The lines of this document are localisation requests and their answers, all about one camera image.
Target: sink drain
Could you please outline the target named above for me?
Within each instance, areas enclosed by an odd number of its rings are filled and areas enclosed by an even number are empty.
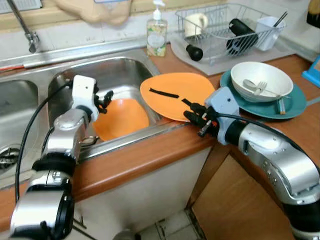
[[[0,173],[4,173],[17,163],[19,151],[19,148],[7,147],[0,152]]]

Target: orange plate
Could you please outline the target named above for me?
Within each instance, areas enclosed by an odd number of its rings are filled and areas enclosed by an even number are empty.
[[[150,88],[177,94],[179,98],[151,92]],[[189,72],[161,74],[145,80],[140,86],[141,95],[150,108],[169,119],[182,122],[189,122],[184,116],[184,111],[190,111],[190,107],[181,100],[186,98],[191,103],[204,105],[206,98],[214,90],[206,77]]]
[[[96,134],[103,140],[115,139],[149,126],[144,108],[132,98],[112,100],[106,114],[99,114],[92,124]]]

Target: soap dispenser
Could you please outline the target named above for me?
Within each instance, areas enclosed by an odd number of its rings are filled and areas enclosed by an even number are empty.
[[[162,0],[153,0],[156,10],[153,18],[147,21],[147,54],[148,56],[164,57],[166,54],[168,22],[161,18],[159,6],[165,6]]]

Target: sink basin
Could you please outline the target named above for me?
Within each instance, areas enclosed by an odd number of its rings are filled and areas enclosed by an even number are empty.
[[[27,80],[0,83],[0,173],[14,166],[25,128],[38,106],[38,88]],[[26,148],[30,149],[38,136],[37,121],[32,125]]]
[[[136,100],[145,111],[149,122],[149,126],[138,131],[104,142],[97,141],[96,144],[81,149],[80,162],[178,127],[150,109],[141,97],[141,83],[158,74],[157,68],[146,54],[140,49],[134,49],[1,77],[0,159],[4,155],[17,155],[25,128],[38,104],[75,75],[95,78],[99,87],[97,94],[101,98],[113,90],[113,100]],[[21,181],[32,175],[32,165],[39,159],[45,136],[56,117],[70,109],[71,94],[70,89],[63,89],[39,112],[26,142],[21,162]],[[96,136],[91,126],[87,134]],[[14,164],[5,172],[0,170],[0,189],[14,183],[15,168],[12,166]]]
[[[75,75],[83,75],[96,79],[97,86],[99,87],[97,95],[101,99],[103,99],[104,95],[110,90],[114,93],[112,100],[135,99],[146,112],[149,118],[149,126],[155,125],[161,118],[160,115],[145,103],[140,94],[141,83],[153,76],[141,62],[125,57],[115,57],[73,66],[55,76],[49,85],[48,94],[56,91],[57,88],[66,83],[67,79],[73,79]],[[71,107],[71,94],[71,89],[64,89],[49,102],[48,113],[50,125],[53,124],[58,116]],[[92,125],[90,125],[87,130],[88,135],[97,135],[91,126]]]

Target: wooden countertop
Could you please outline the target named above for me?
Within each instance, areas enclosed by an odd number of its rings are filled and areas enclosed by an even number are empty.
[[[167,48],[166,57],[151,57],[151,60],[161,73],[192,72],[204,75],[175,57],[170,46]],[[268,61],[268,64],[285,71],[303,90],[308,101],[320,96],[320,89],[301,77],[302,71],[311,65],[306,60],[290,55]],[[215,89],[219,88],[221,75],[220,73],[209,77]],[[267,124],[291,137],[320,166],[320,103],[308,106],[302,115],[294,119]],[[76,201],[115,188],[216,142],[209,136],[199,138],[197,131],[194,126],[182,126],[82,163],[77,166],[73,177]],[[21,191],[25,187],[26,183],[22,185]],[[0,191],[0,232],[9,228],[14,205],[14,189]]]

